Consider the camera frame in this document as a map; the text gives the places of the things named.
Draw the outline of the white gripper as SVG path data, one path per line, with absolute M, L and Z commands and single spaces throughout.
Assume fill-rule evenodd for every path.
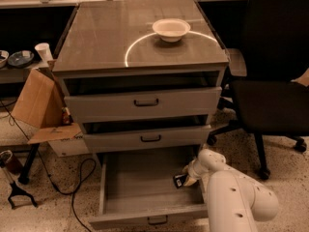
M 185 181 L 184 181 L 184 186 L 191 187 L 195 183 L 197 183 L 197 180 L 194 178 L 201 178 L 205 174 L 205 168 L 204 166 L 198 161 L 197 159 L 194 159 L 189 163 L 189 165 L 186 165 L 182 173 L 187 174 L 190 176 L 187 176 Z

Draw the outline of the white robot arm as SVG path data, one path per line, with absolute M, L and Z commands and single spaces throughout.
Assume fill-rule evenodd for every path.
M 269 221 L 279 211 L 276 194 L 226 163 L 223 155 L 203 149 L 183 168 L 184 186 L 210 174 L 207 207 L 210 232 L 258 232 L 257 221 Z

